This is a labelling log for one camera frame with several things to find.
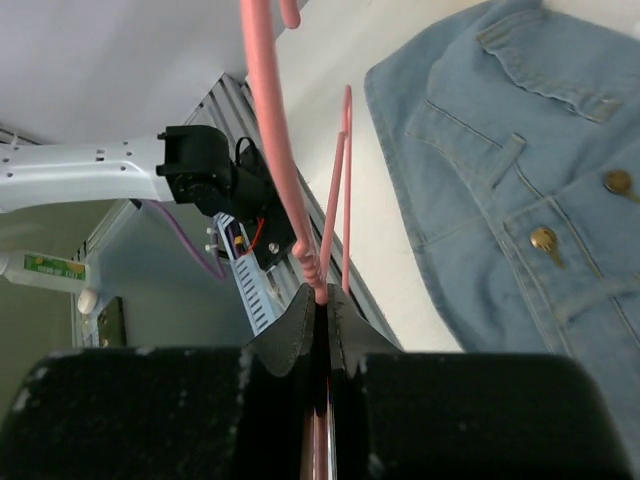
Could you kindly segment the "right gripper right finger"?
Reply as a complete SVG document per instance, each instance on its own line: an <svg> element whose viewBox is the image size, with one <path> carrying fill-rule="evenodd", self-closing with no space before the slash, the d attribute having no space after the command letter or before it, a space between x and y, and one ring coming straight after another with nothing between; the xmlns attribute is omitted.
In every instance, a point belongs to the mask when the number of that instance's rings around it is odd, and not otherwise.
<svg viewBox="0 0 640 480"><path fill-rule="evenodd" d="M328 289L341 479L629 479L604 399L549 354L407 353Z"/></svg>

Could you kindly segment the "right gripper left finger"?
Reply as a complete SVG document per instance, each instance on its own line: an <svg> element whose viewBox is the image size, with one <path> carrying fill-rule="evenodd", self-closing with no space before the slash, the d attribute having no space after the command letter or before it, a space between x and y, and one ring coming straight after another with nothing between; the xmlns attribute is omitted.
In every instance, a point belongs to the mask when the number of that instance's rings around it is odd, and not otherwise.
<svg viewBox="0 0 640 480"><path fill-rule="evenodd" d="M244 347L57 351L1 426L5 479L308 479L311 288Z"/></svg>

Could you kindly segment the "light blue denim skirt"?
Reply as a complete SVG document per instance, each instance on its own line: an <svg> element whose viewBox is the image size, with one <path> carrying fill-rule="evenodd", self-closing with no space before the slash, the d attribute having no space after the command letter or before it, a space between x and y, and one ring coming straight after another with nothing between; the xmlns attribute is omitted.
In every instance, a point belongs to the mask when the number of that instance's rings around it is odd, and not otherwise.
<svg viewBox="0 0 640 480"><path fill-rule="evenodd" d="M639 43L485 2L365 76L429 295L468 351L639 354Z"/></svg>

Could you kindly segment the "pink wire hanger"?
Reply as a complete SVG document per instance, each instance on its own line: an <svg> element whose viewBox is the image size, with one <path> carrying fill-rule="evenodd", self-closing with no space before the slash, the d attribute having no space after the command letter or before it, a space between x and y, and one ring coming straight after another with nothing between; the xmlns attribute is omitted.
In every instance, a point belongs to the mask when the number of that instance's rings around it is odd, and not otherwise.
<svg viewBox="0 0 640 480"><path fill-rule="evenodd" d="M245 57L254 100L254 111L269 172L296 236L293 255L304 279L313 288L316 303L326 305L328 267L333 245L338 201L343 206L343 256L341 286L349 291L352 199L352 88L344 90L341 130L337 136L331 186L321 244L312 238L309 214L294 161L285 117L281 82L268 1L240 2Z"/></svg>

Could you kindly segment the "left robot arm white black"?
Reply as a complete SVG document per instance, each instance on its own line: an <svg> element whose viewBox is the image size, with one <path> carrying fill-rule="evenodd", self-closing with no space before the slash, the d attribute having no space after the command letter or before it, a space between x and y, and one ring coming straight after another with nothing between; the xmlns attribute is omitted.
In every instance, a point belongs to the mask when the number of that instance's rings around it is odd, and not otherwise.
<svg viewBox="0 0 640 480"><path fill-rule="evenodd" d="M156 136L111 144L1 147L1 210L136 199L193 204L207 217L240 222L274 203L270 177L237 165L212 126L171 126Z"/></svg>

